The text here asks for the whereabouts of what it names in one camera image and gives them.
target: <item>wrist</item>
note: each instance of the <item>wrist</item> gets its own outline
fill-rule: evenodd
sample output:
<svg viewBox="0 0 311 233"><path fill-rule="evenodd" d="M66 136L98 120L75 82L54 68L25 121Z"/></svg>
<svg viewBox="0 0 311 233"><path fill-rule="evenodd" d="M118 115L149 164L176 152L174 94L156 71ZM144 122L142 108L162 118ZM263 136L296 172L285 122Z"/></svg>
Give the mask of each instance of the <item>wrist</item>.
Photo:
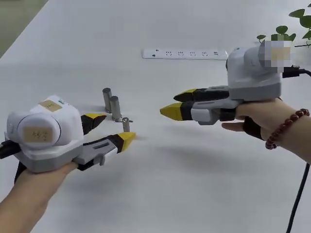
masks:
<svg viewBox="0 0 311 233"><path fill-rule="evenodd" d="M311 162L311 118L301 117L279 139L277 144Z"/></svg>

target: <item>black cable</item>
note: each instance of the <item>black cable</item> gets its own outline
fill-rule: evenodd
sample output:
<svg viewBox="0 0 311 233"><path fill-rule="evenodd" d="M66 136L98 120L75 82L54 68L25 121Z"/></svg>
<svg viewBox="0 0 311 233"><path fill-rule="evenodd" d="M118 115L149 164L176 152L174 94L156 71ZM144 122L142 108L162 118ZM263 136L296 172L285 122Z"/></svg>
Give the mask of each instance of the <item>black cable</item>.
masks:
<svg viewBox="0 0 311 233"><path fill-rule="evenodd" d="M300 69L300 70L299 70L299 73L300 73L300 74L308 74L308 75L311 77L311 72L308 71L308 70Z"/></svg>
<svg viewBox="0 0 311 233"><path fill-rule="evenodd" d="M11 140L4 141L0 144L0 159L4 159L21 151L18 143Z"/></svg>
<svg viewBox="0 0 311 233"><path fill-rule="evenodd" d="M306 184L306 180L307 180L307 177L308 177L309 169L310 169L310 164L307 163L306 164L306 168L305 168L305 172L303 173L302 180L301 180L301 183L300 183L300 186L299 186L299 190L298 190L298 193L297 193L297 196L296 196L296 200L295 200L293 208L292 208L292 212L291 212L290 220L288 222L286 233L290 233L291 230L292 230L295 214L296 214L297 207L298 207L301 195L302 195L302 191L303 191L303 189L305 187L305 184Z"/></svg>

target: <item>white power strip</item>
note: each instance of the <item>white power strip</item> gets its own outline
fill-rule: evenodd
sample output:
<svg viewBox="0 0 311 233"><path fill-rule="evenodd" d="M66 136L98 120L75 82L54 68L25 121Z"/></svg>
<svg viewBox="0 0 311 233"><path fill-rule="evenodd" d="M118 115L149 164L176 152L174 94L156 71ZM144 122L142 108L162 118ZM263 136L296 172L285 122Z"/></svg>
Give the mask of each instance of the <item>white power strip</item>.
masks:
<svg viewBox="0 0 311 233"><path fill-rule="evenodd" d="M144 49L142 58L145 59L189 59L189 60L227 60L225 50L172 50Z"/></svg>

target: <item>human hand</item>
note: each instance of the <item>human hand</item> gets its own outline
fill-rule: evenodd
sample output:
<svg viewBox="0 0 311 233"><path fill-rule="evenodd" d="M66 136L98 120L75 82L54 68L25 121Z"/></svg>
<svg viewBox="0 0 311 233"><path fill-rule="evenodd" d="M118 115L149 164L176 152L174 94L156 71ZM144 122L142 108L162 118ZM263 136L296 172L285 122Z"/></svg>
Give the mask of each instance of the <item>human hand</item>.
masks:
<svg viewBox="0 0 311 233"><path fill-rule="evenodd" d="M18 197L22 203L29 202L32 205L37 205L38 208L45 206L66 176L77 167L76 163L71 162L58 170L50 172L32 173L25 170L17 179L10 196Z"/></svg>
<svg viewBox="0 0 311 233"><path fill-rule="evenodd" d="M236 109L236 119L244 120L250 117L261 127L261 137L267 140L280 124L296 112L295 109L285 104L280 99L250 102L241 104ZM243 132L243 122L223 123L222 127L227 130Z"/></svg>

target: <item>small metal part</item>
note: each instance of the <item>small metal part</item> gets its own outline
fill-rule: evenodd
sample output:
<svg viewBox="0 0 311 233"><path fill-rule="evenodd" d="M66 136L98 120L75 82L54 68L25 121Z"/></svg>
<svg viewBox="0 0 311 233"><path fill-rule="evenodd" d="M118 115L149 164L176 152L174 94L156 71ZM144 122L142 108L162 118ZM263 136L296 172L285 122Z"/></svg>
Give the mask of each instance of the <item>small metal part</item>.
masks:
<svg viewBox="0 0 311 233"><path fill-rule="evenodd" d="M122 119L123 131L130 132L130 120L127 117Z"/></svg>
<svg viewBox="0 0 311 233"><path fill-rule="evenodd" d="M122 119L121 119L121 120L115 120L115 122L116 122L116 123L123 123L123 120L122 120Z"/></svg>
<svg viewBox="0 0 311 233"><path fill-rule="evenodd" d="M120 103L119 98L117 96L110 97L110 107L112 112L112 119L115 120L121 120L122 114L120 110Z"/></svg>
<svg viewBox="0 0 311 233"><path fill-rule="evenodd" d="M110 97L111 97L111 89L110 88L104 88L103 89L103 96L105 101L105 111L107 113L111 113L111 106L110 106Z"/></svg>

